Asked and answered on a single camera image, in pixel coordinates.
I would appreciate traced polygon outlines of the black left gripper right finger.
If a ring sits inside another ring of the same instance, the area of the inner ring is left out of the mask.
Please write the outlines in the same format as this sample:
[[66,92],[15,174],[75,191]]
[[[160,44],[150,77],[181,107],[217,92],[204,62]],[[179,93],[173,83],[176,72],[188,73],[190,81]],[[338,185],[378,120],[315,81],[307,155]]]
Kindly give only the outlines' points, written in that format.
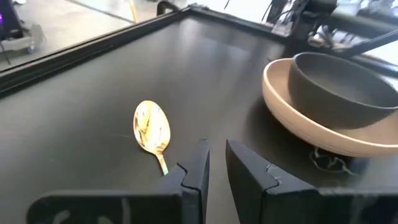
[[240,224],[398,224],[398,190],[315,187],[234,140],[226,165]]

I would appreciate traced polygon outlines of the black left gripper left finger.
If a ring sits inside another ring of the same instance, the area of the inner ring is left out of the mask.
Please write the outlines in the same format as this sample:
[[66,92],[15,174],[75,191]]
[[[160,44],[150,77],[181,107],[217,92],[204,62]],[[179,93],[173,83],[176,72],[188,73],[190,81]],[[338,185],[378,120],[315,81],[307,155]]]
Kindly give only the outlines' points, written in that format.
[[210,148],[198,142],[149,190],[63,190],[35,200],[27,224],[205,224]]

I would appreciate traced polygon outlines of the gold spoon teal handle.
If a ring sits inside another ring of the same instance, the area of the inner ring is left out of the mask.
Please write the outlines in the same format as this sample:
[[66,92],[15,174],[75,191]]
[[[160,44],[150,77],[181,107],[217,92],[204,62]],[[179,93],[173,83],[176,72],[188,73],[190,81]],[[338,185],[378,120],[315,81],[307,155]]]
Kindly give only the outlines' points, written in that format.
[[171,131],[162,108],[151,100],[140,102],[134,112],[132,126],[137,143],[157,158],[163,175],[167,175],[169,169],[163,153],[170,143]]

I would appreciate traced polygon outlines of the black bowl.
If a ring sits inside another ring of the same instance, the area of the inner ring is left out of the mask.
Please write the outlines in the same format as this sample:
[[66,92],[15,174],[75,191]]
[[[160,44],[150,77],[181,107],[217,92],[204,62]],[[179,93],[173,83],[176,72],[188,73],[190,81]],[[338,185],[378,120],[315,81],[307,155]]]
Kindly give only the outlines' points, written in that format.
[[376,72],[335,56],[303,52],[292,57],[292,104],[331,129],[358,129],[398,110],[398,91]]

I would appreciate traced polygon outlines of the beige wide bowl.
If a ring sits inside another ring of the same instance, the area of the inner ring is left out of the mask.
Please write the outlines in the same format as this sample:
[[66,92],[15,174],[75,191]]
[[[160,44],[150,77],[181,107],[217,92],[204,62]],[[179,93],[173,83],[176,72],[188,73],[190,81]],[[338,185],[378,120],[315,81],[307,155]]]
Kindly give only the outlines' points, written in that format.
[[262,95],[274,118],[292,134],[323,150],[351,157],[398,155],[398,111],[359,129],[328,129],[293,106],[288,91],[291,58],[268,63],[262,75]]

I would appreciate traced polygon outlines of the gray wheeled cart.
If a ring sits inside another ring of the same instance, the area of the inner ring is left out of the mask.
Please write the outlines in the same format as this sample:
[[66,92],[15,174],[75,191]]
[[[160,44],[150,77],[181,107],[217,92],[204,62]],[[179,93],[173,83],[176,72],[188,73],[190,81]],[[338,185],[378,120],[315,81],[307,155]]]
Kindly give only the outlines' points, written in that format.
[[12,0],[0,0],[0,53],[27,50],[33,52],[45,40],[40,24],[23,21]]

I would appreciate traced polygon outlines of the black diagonal frame strut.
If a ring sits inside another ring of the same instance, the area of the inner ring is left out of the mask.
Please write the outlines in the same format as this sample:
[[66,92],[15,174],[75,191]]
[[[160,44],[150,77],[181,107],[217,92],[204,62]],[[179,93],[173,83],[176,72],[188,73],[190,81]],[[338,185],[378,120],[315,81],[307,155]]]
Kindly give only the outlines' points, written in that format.
[[379,37],[364,41],[360,44],[356,44],[348,49],[344,49],[338,52],[338,55],[342,57],[354,57],[370,50],[382,47],[383,45],[390,44],[398,40],[398,29],[392,32],[383,34]]

